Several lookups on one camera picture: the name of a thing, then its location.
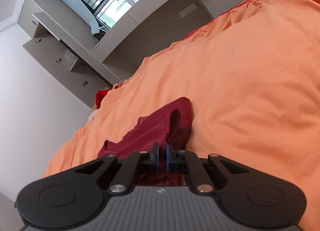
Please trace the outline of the dark red long-sleeve shirt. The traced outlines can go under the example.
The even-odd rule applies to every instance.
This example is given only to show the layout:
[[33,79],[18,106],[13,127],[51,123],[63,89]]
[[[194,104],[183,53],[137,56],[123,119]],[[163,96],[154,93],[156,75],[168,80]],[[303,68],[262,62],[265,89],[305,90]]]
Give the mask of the dark red long-sleeve shirt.
[[140,117],[137,125],[119,143],[104,142],[98,158],[115,154],[127,158],[137,151],[150,151],[153,143],[159,144],[160,170],[156,174],[143,174],[137,184],[151,186],[179,186],[182,175],[169,173],[165,167],[165,145],[172,143],[174,150],[184,150],[191,133],[192,112],[188,98],[179,98],[147,117]]

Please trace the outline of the floral pink pillow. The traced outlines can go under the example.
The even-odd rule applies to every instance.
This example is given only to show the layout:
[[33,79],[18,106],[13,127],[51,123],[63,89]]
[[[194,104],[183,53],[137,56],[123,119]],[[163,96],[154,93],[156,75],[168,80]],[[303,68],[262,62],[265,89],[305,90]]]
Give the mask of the floral pink pillow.
[[89,125],[93,122],[93,120],[95,119],[97,113],[99,112],[99,109],[95,109],[94,111],[91,111],[91,113],[89,114],[89,116],[87,117],[84,126]]

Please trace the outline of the bright red plush item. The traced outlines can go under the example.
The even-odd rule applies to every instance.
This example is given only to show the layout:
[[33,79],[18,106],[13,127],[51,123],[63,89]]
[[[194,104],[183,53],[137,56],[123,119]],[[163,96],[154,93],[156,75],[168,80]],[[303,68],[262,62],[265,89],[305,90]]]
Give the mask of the bright red plush item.
[[95,105],[97,109],[101,107],[101,103],[104,97],[107,96],[108,92],[109,92],[108,89],[103,89],[103,90],[97,91],[97,93],[95,94]]

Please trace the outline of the orange duvet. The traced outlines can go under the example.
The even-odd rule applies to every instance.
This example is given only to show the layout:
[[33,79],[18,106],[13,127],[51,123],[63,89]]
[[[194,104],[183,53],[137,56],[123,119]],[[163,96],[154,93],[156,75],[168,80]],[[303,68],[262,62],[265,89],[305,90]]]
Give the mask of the orange duvet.
[[298,185],[307,198],[300,226],[319,230],[319,0],[247,0],[145,58],[45,176],[96,159],[105,141],[181,97],[192,104],[187,150]]

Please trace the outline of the plastic bag on shelf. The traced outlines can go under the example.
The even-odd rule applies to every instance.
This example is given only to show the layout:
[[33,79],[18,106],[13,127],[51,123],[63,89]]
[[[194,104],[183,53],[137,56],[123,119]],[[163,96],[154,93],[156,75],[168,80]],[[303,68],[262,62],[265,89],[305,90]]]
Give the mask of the plastic bag on shelf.
[[70,65],[73,65],[77,60],[78,58],[76,57],[76,55],[74,55],[70,50],[66,49],[65,51],[65,58],[66,60],[68,61],[68,63]]

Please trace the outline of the grey window ledge desk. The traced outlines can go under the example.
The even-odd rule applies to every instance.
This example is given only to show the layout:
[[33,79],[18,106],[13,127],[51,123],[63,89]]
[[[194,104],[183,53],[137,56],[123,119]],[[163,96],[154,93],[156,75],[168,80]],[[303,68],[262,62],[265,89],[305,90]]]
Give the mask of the grey window ledge desk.
[[242,0],[140,0],[124,14],[92,54],[119,80],[144,57],[184,38]]

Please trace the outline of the grey wardrobe cabinet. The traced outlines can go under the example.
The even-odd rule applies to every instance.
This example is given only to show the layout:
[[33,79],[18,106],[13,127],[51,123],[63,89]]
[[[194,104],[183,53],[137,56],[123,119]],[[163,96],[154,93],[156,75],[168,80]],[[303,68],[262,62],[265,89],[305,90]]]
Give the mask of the grey wardrobe cabinet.
[[97,91],[119,82],[35,1],[25,0],[18,24],[31,37],[24,50],[87,106],[94,105]]

